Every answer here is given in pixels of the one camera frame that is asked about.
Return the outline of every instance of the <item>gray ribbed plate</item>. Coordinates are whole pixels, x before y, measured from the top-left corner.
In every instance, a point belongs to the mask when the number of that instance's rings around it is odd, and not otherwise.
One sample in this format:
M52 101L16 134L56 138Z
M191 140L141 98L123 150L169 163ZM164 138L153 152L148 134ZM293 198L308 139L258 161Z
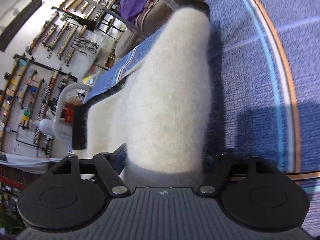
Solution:
M89 226L68 233L28 228L18 240L312 240L300 228L261 233L243 228L221 211L214 199L200 198L190 188L137 188L127 198L112 200Z

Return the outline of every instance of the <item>blue towel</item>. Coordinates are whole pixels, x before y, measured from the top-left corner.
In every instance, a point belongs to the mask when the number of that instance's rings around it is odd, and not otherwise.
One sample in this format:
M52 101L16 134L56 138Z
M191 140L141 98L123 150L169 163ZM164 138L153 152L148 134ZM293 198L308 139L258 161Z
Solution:
M259 155L283 172L320 170L320 0L259 0L284 49L282 67L275 52L280 48L271 41L276 38L268 34L260 15L263 10L254 6L255 0L206 2L214 93L204 151ZM90 96L117 84L149 52L161 31L103 74ZM289 62L287 70L284 58ZM286 98L290 102L296 98L297 104L285 104ZM311 199L303 228L312 236L320 235L320 179L300 185Z

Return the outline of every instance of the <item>white fluffy fabric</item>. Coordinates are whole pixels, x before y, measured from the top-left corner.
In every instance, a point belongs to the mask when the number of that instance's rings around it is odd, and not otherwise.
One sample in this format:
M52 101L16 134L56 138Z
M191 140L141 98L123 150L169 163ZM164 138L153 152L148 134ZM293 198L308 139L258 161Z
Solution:
M123 179L129 187L201 183L211 105L209 36L205 14L192 8L175 12L124 88L90 108L82 157L127 143Z

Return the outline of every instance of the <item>silver screw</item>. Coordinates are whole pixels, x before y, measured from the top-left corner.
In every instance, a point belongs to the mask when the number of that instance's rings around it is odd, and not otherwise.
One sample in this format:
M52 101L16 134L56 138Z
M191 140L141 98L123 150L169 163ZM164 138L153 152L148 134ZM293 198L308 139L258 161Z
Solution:
M123 194L127 192L127 188L125 186L115 186L112 188L112 192L114 194Z
M206 186L202 186L199 188L200 192L201 193L204 193L204 194L211 194L213 193L216 189L210 185L206 185Z

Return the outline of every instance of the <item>purple cloth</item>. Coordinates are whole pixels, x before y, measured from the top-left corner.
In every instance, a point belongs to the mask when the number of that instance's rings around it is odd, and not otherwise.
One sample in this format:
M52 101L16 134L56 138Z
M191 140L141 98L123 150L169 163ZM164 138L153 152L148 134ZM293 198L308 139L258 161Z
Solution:
M121 0L118 11L121 17L134 24L136 17L142 13L148 0Z

